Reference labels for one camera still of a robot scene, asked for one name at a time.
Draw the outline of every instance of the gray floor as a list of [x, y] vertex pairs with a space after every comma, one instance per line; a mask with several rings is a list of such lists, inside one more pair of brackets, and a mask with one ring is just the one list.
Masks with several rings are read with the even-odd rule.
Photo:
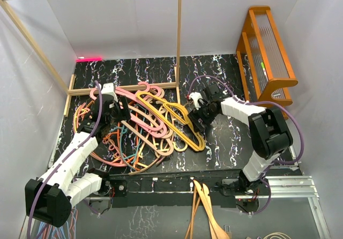
[[[103, 210], [107, 203], [94, 204]], [[85, 204], [79, 204], [77, 237], [97, 238], [184, 238], [191, 207], [129, 207], [112, 208], [100, 218], [91, 214]], [[229, 225], [234, 239], [250, 236], [256, 239], [272, 232], [282, 232], [292, 239], [317, 239], [316, 224], [307, 198], [272, 199], [269, 207], [252, 218], [239, 215], [231, 209], [213, 207], [214, 217], [223, 227]], [[198, 210], [194, 226], [194, 238], [210, 238], [205, 211]]]

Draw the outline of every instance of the white wall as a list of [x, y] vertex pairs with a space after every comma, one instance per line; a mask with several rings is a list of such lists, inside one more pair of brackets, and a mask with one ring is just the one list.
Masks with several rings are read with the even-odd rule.
[[[69, 84], [76, 56], [47, 1], [11, 5]], [[25, 184], [47, 167], [66, 95], [1, 8], [0, 68], [0, 234], [18, 238], [25, 217]]]
[[342, 238], [343, 0], [298, 0], [283, 39], [299, 84], [289, 108], [305, 134], [312, 175], [332, 238]]
[[[77, 56], [176, 55], [177, 0], [48, 0]], [[296, 0], [183, 0], [182, 55], [234, 53], [247, 10], [283, 24]]]

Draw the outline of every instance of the black marble surface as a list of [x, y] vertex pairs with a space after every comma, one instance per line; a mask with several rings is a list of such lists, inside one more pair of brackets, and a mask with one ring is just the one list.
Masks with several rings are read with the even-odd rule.
[[[244, 59], [244, 67], [249, 78], [249, 65]], [[77, 63], [75, 69], [76, 81], [74, 88], [92, 88], [94, 81], [101, 84], [114, 82], [115, 85], [134, 85], [139, 81], [149, 83], [162, 83], [174, 81], [175, 58], [142, 58], [142, 59], [119, 59], [101, 62]], [[186, 95], [189, 86], [196, 76], [209, 74], [215, 76], [228, 85], [233, 92], [244, 99], [241, 76], [235, 54], [231, 55], [208, 55], [208, 56], [187, 56], [181, 57], [180, 68], [180, 95], [181, 104], [186, 104]], [[200, 91], [212, 81], [207, 78], [198, 79], [192, 91]], [[176, 102], [175, 89], [167, 89], [165, 98], [170, 102]], [[63, 121], [59, 136], [55, 160], [62, 154], [70, 143], [72, 132], [72, 118], [77, 107], [83, 102], [89, 102], [89, 96], [75, 96], [71, 100], [68, 118]], [[188, 128], [178, 126], [187, 133]], [[159, 166], [154, 166], [146, 172], [168, 172], [168, 171], [199, 171], [218, 169], [241, 169], [249, 161], [252, 154], [252, 145], [249, 129], [240, 121], [231, 117], [227, 118], [218, 115], [212, 123], [212, 129], [204, 135], [206, 147], [202, 152], [194, 152], [187, 148], [184, 152], [176, 152], [165, 159]], [[132, 147], [134, 136], [131, 133], [123, 137], [123, 152], [129, 154], [135, 149]], [[183, 143], [176, 138], [176, 143], [183, 146]], [[111, 160], [112, 152], [107, 146], [100, 144], [95, 151], [99, 156]], [[144, 163], [151, 163], [154, 160], [154, 153], [145, 147]], [[289, 151], [282, 155], [283, 160], [291, 160]], [[82, 176], [89, 168], [100, 168], [109, 171], [111, 174], [128, 172], [127, 168], [114, 168], [102, 164], [98, 160], [88, 157], [82, 165], [77, 176]]]

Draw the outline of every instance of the wooden frame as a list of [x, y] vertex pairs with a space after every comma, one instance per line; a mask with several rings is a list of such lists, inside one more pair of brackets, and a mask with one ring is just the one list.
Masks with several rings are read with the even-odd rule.
[[[54, 77], [54, 79], [56, 80], [56, 82], [58, 83], [60, 88], [66, 93], [67, 98], [66, 98], [66, 104], [65, 104], [65, 108], [64, 108], [64, 116], [68, 116], [71, 97], [77, 96], [77, 95], [87, 95], [91, 89], [90, 88], [73, 89], [74, 81], [75, 81], [75, 75], [72, 75], [69, 87], [67, 87], [67, 85], [65, 84], [65, 82], [63, 81], [61, 76], [58, 74], [58, 72], [55, 70], [53, 65], [50, 63], [49, 59], [44, 54], [43, 50], [39, 47], [39, 45], [34, 40], [34, 38], [31, 36], [31, 34], [26, 29], [24, 24], [20, 21], [19, 17], [16, 15], [13, 8], [6, 1], [3, 1], [3, 0], [0, 0], [0, 6], [3, 8], [3, 10], [6, 12], [6, 14], [9, 16], [9, 18], [15, 24], [15, 26], [17, 27], [19, 32], [24, 36], [24, 38], [27, 40], [27, 42], [31, 45], [33, 50], [38, 55], [39, 59], [42, 60], [42, 62], [48, 68], [50, 74]], [[176, 44], [175, 82], [154, 84], [154, 85], [158, 85], [164, 89], [175, 88], [178, 103], [180, 103], [180, 92], [178, 89], [178, 83], [180, 81], [181, 12], [182, 12], [182, 0], [177, 0], [177, 44]], [[138, 89], [143, 89], [144, 86], [129, 85], [129, 86], [121, 86], [121, 88], [125, 88], [128, 91], [136, 91]]]
[[[272, 31], [271, 36], [274, 36], [277, 47], [279, 49], [279, 53], [274, 52], [274, 54], [282, 58], [285, 69], [288, 73], [288, 77], [275, 77], [273, 74], [273, 69], [271, 68], [271, 65], [270, 65], [265, 43], [262, 38], [261, 30], [259, 28], [259, 25], [256, 19], [256, 15], [259, 15], [259, 14], [264, 14], [267, 16], [267, 20], [269, 21], [269, 25]], [[264, 88], [260, 88], [258, 75], [256, 72], [257, 67], [255, 66], [253, 53], [249, 44], [250, 38], [254, 38], [254, 40], [257, 41], [258, 50], [260, 51], [260, 55], [262, 57], [263, 63], [261, 63], [261, 65], [263, 64], [262, 68], [265, 71], [265, 74], [267, 77], [267, 84], [265, 85]], [[292, 98], [290, 97], [290, 94], [288, 91], [288, 87], [295, 86], [298, 83], [298, 81], [294, 75], [292, 66], [289, 62], [286, 50], [284, 48], [281, 37], [277, 30], [270, 7], [253, 6], [249, 9], [247, 17], [243, 25], [240, 40], [237, 45], [236, 53], [237, 53], [238, 65], [240, 67], [240, 73], [242, 77], [244, 96], [246, 100], [250, 100], [250, 99], [249, 99], [249, 91], [248, 91], [247, 82], [244, 76], [241, 53], [245, 53], [248, 57], [250, 70], [251, 70], [251, 76], [252, 76], [252, 80], [255, 86], [255, 91], [256, 91], [256, 96], [257, 96], [258, 101], [273, 101], [282, 106], [288, 106], [293, 103]], [[272, 93], [278, 89], [281, 89], [283, 91], [284, 96], [285, 96], [284, 99], [276, 99], [272, 96]]]

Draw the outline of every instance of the robotic arm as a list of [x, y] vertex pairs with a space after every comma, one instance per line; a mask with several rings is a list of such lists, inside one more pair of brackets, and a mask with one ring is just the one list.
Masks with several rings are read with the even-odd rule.
[[263, 172], [293, 144], [293, 138], [279, 108], [247, 105], [234, 97], [220, 91], [217, 85], [191, 93], [189, 98], [195, 108], [188, 117], [196, 131], [204, 131], [217, 114], [231, 116], [249, 127], [253, 153], [240, 171], [238, 183], [233, 184], [238, 191], [247, 191], [260, 183]]
[[55, 227], [62, 226], [69, 217], [71, 209], [90, 194], [105, 189], [106, 173], [91, 170], [92, 173], [85, 174], [76, 182], [71, 183], [74, 175], [82, 163], [93, 152], [103, 137], [109, 133], [113, 122], [130, 119], [130, 112], [126, 98], [122, 98], [122, 106], [118, 102], [113, 83], [103, 85], [102, 114], [100, 123], [93, 136], [86, 140], [95, 126], [99, 114], [99, 98], [92, 105], [89, 114], [81, 122], [77, 133], [74, 135], [69, 146], [58, 158], [54, 165], [37, 180], [30, 179], [25, 186], [26, 214], [29, 215], [34, 198], [43, 182], [51, 176], [53, 170], [60, 165], [58, 170], [52, 174], [39, 196], [33, 218], [51, 224]]

